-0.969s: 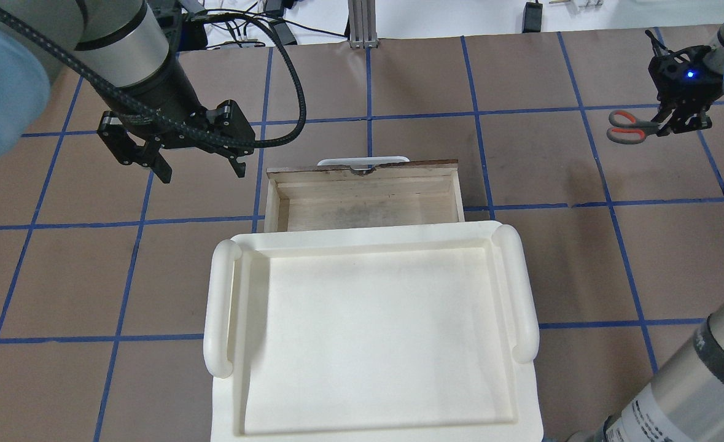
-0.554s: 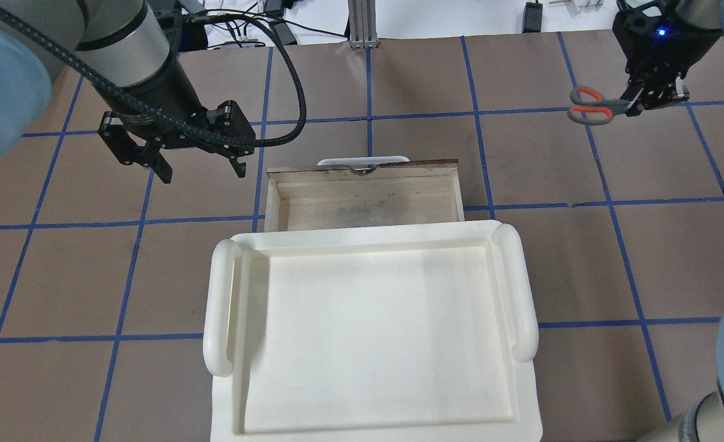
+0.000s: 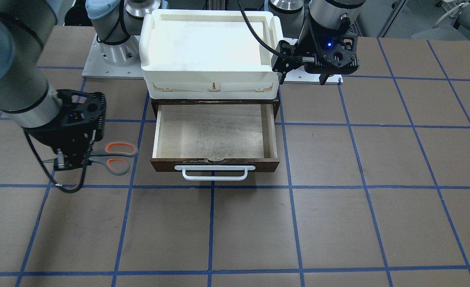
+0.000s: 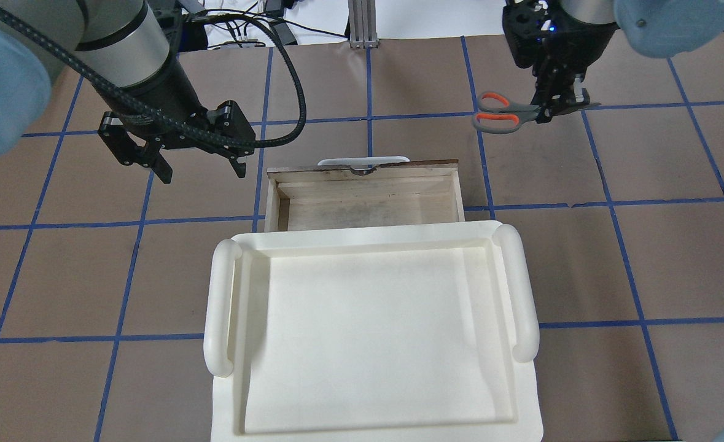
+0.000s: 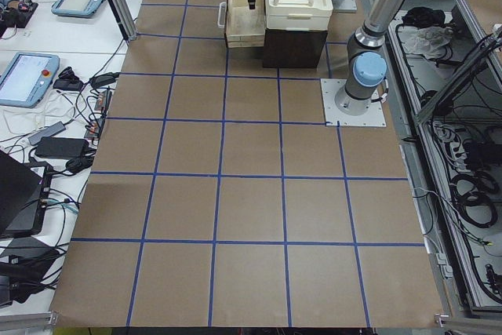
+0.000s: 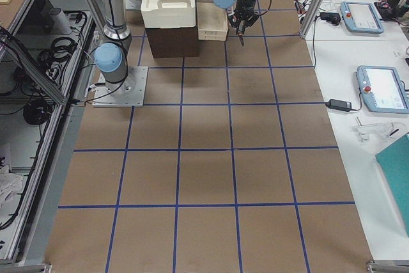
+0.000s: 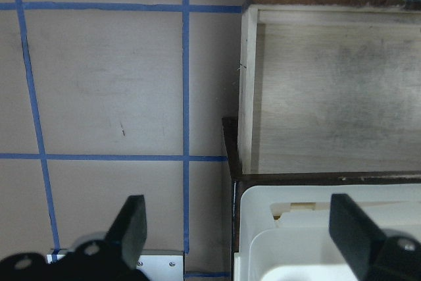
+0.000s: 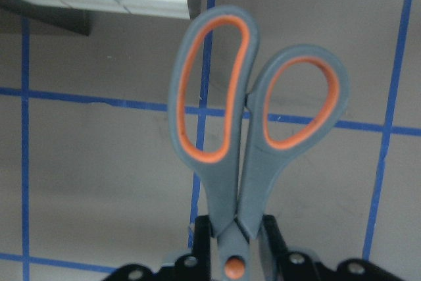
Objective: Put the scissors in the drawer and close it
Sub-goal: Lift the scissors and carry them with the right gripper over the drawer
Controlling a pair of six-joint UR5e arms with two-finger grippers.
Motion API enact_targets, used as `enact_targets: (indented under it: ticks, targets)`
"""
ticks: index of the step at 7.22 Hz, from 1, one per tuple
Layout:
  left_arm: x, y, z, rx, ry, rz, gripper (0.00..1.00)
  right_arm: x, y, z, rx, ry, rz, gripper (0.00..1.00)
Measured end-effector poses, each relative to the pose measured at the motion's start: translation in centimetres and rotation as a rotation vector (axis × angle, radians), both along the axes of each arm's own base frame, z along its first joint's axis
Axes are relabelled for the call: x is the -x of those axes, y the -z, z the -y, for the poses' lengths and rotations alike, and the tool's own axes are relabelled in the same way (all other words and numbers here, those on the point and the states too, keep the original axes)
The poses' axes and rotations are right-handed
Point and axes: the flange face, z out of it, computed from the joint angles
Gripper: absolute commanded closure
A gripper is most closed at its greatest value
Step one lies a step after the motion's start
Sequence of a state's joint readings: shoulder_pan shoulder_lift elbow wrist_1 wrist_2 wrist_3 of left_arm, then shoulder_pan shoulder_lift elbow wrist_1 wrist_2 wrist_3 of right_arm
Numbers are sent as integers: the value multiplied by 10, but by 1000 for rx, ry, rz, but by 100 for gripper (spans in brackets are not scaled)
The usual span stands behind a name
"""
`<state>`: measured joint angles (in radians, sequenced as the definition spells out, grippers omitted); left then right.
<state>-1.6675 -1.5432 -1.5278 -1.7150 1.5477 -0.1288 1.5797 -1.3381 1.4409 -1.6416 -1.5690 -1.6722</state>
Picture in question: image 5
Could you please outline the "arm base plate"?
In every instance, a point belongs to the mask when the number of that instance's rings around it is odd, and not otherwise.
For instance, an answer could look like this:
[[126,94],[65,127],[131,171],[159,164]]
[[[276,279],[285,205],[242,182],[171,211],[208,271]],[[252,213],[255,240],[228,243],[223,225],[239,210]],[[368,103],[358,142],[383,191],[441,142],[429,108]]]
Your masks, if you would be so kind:
[[370,99],[356,100],[346,93],[345,83],[346,80],[341,78],[320,79],[325,125],[386,127],[383,106],[378,100],[378,89],[374,89]]

